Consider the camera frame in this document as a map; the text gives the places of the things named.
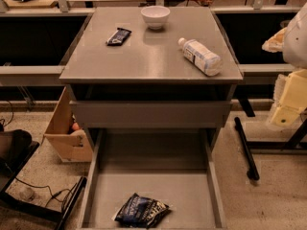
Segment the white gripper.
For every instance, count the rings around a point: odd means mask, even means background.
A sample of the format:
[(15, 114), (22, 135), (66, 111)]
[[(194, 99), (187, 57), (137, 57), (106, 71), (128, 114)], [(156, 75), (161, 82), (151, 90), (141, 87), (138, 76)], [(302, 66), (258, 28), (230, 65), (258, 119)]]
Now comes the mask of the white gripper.
[(279, 74), (273, 91), (273, 104), (266, 121), (271, 130), (291, 126), (307, 108), (307, 70)]

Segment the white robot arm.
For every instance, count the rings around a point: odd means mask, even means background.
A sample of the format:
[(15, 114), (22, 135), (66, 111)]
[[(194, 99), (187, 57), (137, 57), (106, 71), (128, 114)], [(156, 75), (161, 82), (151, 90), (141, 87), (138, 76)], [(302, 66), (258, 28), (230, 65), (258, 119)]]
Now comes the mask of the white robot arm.
[(262, 49), (281, 52), (284, 61), (295, 68), (288, 76), (279, 74), (275, 81), (274, 103), (266, 123), (279, 130), (292, 125), (307, 108), (307, 4)]

